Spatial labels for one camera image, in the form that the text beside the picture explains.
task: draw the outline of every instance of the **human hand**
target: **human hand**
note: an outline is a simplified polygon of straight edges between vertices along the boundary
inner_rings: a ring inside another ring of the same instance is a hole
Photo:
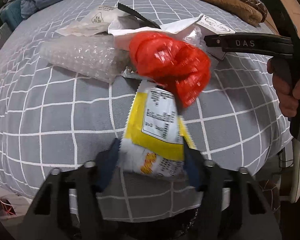
[[[300,99],[300,79],[292,90],[290,85],[282,80],[274,71],[271,65],[271,59],[267,62],[268,73],[273,74],[272,83],[273,87],[279,98],[279,108],[285,117],[294,117],[297,114],[297,108]]]

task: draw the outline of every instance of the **red plastic bag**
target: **red plastic bag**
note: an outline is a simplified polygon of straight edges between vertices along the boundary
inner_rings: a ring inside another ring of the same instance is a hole
[[[138,33],[130,42],[130,58],[138,74],[192,104],[210,80],[210,59],[201,49],[158,32]]]

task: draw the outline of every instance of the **sticker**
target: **sticker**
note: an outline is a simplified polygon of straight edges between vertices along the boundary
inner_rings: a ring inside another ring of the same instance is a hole
[[[101,22],[103,22],[102,11],[109,12],[109,11],[112,11],[114,9],[115,9],[114,7],[110,7],[110,6],[99,6],[98,7],[99,11],[97,12],[96,15],[92,16],[91,22],[92,23],[101,23]]]
[[[235,31],[230,29],[228,26],[206,15],[204,15],[202,19],[197,22],[197,24],[205,27],[215,34],[235,33]]]
[[[163,158],[163,160],[159,164],[158,175],[164,177],[174,177],[176,175],[179,175],[183,171],[183,164],[184,162],[171,161]]]
[[[159,88],[149,91],[142,132],[164,142],[181,144],[177,106],[172,93]]]

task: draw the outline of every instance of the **snack bag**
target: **snack bag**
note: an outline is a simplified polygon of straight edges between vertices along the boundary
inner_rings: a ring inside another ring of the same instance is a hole
[[[143,80],[121,140],[119,166],[143,175],[180,175],[184,160],[182,137],[195,148],[178,116],[173,94]]]

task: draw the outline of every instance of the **mattress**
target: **mattress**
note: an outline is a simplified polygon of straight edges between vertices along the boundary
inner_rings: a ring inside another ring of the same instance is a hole
[[[64,0],[35,13],[21,22],[0,51],[2,187],[33,198],[53,167],[75,169],[122,137],[139,81],[117,77],[109,85],[39,56],[42,43],[59,36],[58,28],[98,5],[118,2],[158,24],[203,13],[237,32],[271,32],[264,24],[255,28],[199,0]],[[221,167],[245,166],[255,174],[291,140],[289,122],[279,110],[266,71],[268,59],[228,53],[183,114],[196,147]],[[76,212],[75,192],[70,196]],[[105,219],[128,222],[170,217],[197,207],[201,198],[186,179],[170,182],[119,168],[98,195]]]

